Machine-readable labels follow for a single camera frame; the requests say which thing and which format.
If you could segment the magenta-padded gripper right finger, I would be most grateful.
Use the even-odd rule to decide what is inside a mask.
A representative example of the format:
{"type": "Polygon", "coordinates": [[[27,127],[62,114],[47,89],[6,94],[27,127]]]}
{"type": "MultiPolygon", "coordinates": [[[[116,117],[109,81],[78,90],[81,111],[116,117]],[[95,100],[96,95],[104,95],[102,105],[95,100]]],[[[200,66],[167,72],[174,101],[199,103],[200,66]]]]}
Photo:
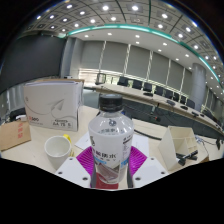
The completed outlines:
{"type": "Polygon", "coordinates": [[[131,148],[127,171],[129,188],[141,188],[168,175],[155,157],[147,157],[135,147],[131,148]]]}

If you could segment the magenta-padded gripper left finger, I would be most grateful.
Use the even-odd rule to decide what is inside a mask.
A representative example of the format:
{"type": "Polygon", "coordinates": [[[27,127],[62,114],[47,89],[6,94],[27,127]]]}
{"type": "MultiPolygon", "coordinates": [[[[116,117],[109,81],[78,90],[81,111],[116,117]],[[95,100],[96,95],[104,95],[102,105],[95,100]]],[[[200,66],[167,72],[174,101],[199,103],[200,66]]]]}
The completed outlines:
{"type": "Polygon", "coordinates": [[[94,188],[96,170],[92,148],[86,148],[77,157],[68,157],[55,174],[81,187],[94,188]]]}

